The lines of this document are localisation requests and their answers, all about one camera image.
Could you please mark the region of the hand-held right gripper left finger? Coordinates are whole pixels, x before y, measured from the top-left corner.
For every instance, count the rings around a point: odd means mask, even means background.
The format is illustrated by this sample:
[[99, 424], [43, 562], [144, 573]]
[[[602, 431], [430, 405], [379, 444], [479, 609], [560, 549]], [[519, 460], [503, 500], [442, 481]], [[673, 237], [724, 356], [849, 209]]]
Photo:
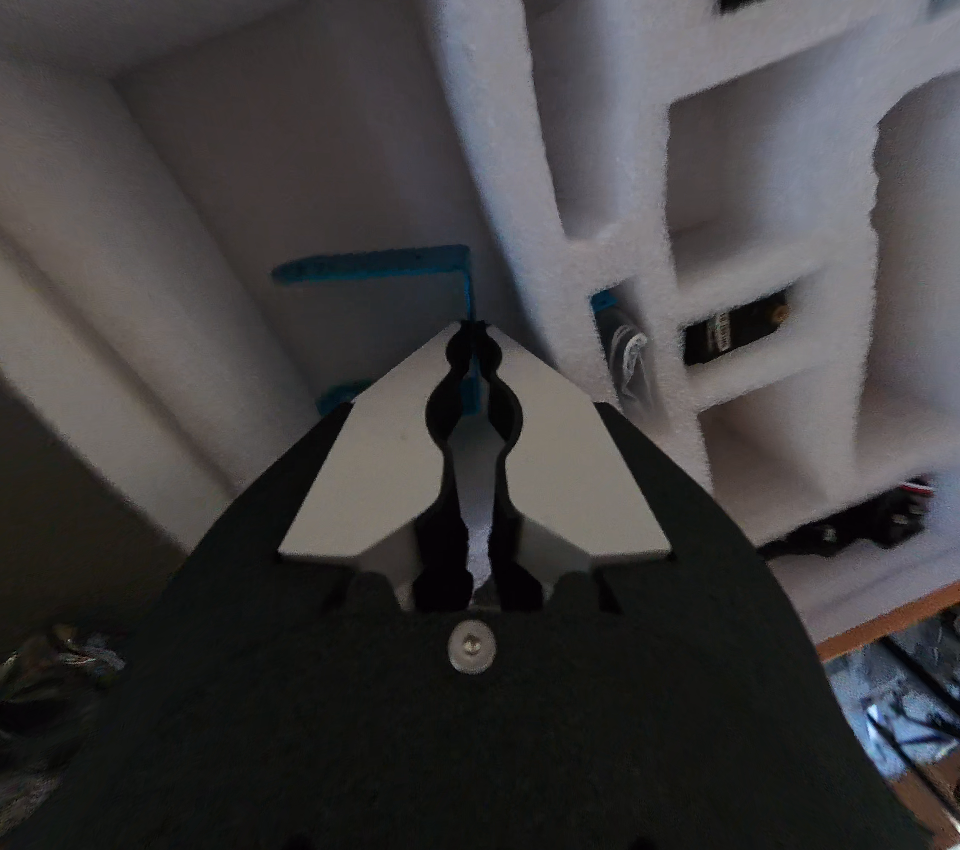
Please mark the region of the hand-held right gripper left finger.
[[280, 556], [379, 573], [422, 612], [470, 603], [469, 533], [449, 442], [464, 413], [472, 326], [445, 328], [354, 400]]

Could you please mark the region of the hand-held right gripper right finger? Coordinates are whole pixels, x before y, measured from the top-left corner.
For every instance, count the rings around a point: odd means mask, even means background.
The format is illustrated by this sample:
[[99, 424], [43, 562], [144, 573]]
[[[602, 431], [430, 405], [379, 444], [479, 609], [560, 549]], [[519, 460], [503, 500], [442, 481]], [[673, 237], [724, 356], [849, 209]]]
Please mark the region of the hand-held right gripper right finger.
[[596, 404], [493, 326], [479, 326], [487, 416], [503, 441], [488, 555], [501, 610], [541, 610], [572, 572], [673, 548]]

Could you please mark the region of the blue metal bracket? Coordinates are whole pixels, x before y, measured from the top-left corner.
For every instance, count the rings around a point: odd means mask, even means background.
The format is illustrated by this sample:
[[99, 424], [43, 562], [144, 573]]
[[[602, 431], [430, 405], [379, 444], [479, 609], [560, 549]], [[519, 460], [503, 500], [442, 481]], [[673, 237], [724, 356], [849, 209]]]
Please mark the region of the blue metal bracket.
[[[466, 318], [469, 321], [476, 321], [471, 255], [471, 249], [467, 245], [452, 244], [367, 253], [306, 256], [274, 267], [270, 271], [270, 279], [277, 286], [288, 287], [307, 282], [458, 275], [462, 278]], [[480, 378], [481, 375], [474, 360], [469, 377], [462, 382], [460, 390], [462, 411], [467, 416], [477, 415], [482, 408]], [[328, 389], [316, 400], [320, 416], [325, 417], [340, 405], [355, 400], [372, 384], [371, 380], [355, 380]]]

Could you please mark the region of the silver foil bag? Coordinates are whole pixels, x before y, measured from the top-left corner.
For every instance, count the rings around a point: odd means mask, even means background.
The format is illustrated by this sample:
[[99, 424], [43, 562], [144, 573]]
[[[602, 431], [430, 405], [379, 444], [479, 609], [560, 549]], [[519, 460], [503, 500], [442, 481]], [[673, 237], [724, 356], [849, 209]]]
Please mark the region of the silver foil bag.
[[110, 688], [128, 666], [112, 640], [64, 623], [30, 636], [2, 663], [2, 715], [57, 713]]

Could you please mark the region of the small metal part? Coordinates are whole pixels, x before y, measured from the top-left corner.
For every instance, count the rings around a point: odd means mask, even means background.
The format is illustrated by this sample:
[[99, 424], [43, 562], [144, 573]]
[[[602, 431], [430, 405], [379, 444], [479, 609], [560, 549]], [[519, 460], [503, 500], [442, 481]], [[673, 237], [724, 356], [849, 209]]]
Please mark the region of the small metal part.
[[612, 291], [594, 294], [590, 305], [607, 368], [619, 397], [650, 410], [652, 393], [644, 365], [648, 337], [622, 308]]

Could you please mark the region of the small black servo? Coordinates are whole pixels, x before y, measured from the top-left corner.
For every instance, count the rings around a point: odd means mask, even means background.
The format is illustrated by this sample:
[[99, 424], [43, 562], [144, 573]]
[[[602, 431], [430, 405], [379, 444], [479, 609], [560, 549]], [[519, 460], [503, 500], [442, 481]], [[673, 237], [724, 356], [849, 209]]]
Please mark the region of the small black servo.
[[716, 312], [683, 331], [683, 363], [698, 366], [752, 345], [774, 333], [791, 314], [787, 289]]

